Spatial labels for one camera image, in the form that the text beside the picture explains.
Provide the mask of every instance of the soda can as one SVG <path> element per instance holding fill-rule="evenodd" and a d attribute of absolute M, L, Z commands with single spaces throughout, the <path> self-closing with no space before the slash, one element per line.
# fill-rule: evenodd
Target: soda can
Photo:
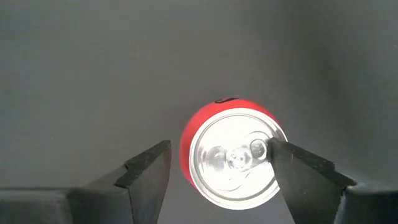
<path fill-rule="evenodd" d="M 273 137 L 287 141 L 264 107 L 239 98 L 217 100 L 197 111 L 183 130 L 182 172 L 215 205 L 232 210 L 262 205 L 279 191 L 266 156 Z"/>

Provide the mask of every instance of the gray background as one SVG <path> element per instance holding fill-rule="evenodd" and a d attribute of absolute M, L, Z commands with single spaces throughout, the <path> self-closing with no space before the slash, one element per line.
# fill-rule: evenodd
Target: gray background
<path fill-rule="evenodd" d="M 79 186 L 161 139 L 159 223 L 292 223 L 218 208 L 180 172 L 188 118 L 256 101 L 288 139 L 398 186 L 398 1 L 0 1 L 0 186 Z"/>

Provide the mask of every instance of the red can body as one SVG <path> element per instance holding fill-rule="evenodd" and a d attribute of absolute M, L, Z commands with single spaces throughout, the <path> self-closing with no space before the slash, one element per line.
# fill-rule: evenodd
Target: red can body
<path fill-rule="evenodd" d="M 264 113 L 268 115 L 270 118 L 272 118 L 275 122 L 276 119 L 274 116 L 267 111 L 263 106 L 258 105 L 255 102 L 249 101 L 249 100 L 244 100 L 240 98 L 224 98 L 217 100 L 215 102 L 212 102 L 204 107 L 202 107 L 200 110 L 198 110 L 189 120 L 187 125 L 185 126 L 185 129 L 183 130 L 183 133 L 181 135 L 181 140 L 180 140 L 180 166 L 181 170 L 185 176 L 185 178 L 193 185 L 194 188 L 195 184 L 193 183 L 192 177 L 190 175 L 190 170 L 189 170 L 189 156 L 190 156 L 190 146 L 192 139 L 196 132 L 199 130 L 201 125 L 208 119 L 210 119 L 212 116 L 233 108 L 248 108 L 252 110 L 259 111 L 261 113 Z"/>

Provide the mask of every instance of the can top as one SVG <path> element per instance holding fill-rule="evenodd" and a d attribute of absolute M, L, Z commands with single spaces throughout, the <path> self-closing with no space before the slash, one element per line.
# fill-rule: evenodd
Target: can top
<path fill-rule="evenodd" d="M 286 141 L 266 114 L 233 108 L 205 121 L 190 146 L 189 169 L 199 192 L 214 204 L 233 210 L 261 205 L 278 191 L 267 141 Z"/>

